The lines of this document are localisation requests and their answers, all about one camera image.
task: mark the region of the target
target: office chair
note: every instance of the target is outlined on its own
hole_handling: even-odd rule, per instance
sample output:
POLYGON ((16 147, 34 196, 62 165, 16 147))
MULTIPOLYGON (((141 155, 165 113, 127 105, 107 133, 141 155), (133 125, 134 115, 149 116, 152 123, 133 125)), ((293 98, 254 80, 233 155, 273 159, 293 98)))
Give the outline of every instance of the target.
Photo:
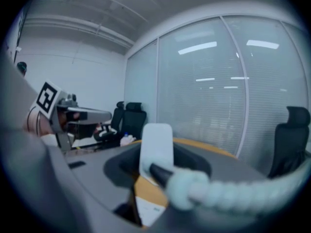
POLYGON ((123 114, 124 114, 124 102, 121 101, 117 103, 117 108, 114 110, 111 123, 101 124, 102 130, 94 133, 95 140, 100 142, 100 141, 105 141, 108 138, 112 139, 115 133, 109 129, 109 126, 112 129, 119 132, 120 123, 123 118, 123 114))
POLYGON ((275 131, 275 153, 269 178, 296 170, 306 159, 310 113, 304 107, 286 107, 287 123, 278 124, 275 131))
POLYGON ((121 130, 117 130, 117 133, 108 132, 101 137, 97 137, 98 141, 104 142, 104 145, 99 150, 120 146, 120 140, 125 133, 136 137, 137 140, 141 139, 141 132, 146 118, 147 113, 141 109, 141 103, 128 103, 123 113, 121 130))

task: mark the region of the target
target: white cable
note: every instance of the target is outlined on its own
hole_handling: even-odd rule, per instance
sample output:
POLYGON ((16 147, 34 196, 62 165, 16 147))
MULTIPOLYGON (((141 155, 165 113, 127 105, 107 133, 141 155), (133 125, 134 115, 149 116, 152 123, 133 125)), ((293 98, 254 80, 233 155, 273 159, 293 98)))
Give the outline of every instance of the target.
POLYGON ((165 192, 171 204, 180 210, 189 210, 200 204, 223 212, 268 214, 289 203, 310 173, 311 159, 293 173, 252 183, 211 182, 203 172, 177 169, 165 192))

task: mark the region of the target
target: ceiling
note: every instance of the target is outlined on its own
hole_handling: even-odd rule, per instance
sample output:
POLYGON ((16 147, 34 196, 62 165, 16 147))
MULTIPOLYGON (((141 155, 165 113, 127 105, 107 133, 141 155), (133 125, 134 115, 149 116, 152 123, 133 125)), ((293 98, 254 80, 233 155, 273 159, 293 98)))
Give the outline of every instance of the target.
POLYGON ((33 0, 25 26, 75 29, 127 50, 137 40, 143 24, 174 4, 182 9, 187 1, 199 0, 33 0))

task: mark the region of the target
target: glass wall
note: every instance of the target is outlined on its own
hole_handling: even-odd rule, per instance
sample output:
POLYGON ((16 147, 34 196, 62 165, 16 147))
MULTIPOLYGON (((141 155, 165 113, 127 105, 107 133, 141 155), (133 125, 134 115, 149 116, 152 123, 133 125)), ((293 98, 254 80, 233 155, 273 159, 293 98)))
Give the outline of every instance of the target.
POLYGON ((225 20, 241 49, 249 77, 249 116, 239 158, 268 173, 276 126, 288 119, 286 106, 308 106, 304 70, 280 22, 258 17, 225 20))
POLYGON ((156 122, 156 41, 128 59, 124 102, 141 102, 146 122, 156 122))
POLYGON ((125 101, 142 102, 149 122, 170 124, 174 137, 212 144, 268 174, 286 107, 311 108, 309 36, 280 21, 230 16, 158 42, 129 58, 125 101))
POLYGON ((235 154, 245 87, 239 56, 222 21, 192 24, 160 38, 158 122, 175 137, 207 142, 235 154))

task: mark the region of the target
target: chair headrest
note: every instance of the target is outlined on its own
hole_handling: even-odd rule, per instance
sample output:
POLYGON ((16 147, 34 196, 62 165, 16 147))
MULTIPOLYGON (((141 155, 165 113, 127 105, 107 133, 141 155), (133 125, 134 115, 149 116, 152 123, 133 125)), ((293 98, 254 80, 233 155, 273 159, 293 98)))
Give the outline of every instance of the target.
POLYGON ((120 109, 124 109, 124 102, 123 101, 117 102, 117 107, 120 109))
POLYGON ((310 113, 304 107, 287 106, 289 117, 287 124, 295 127, 307 127, 310 124, 310 113))
POLYGON ((126 105, 126 110, 128 111, 141 111, 141 103, 128 103, 126 105))

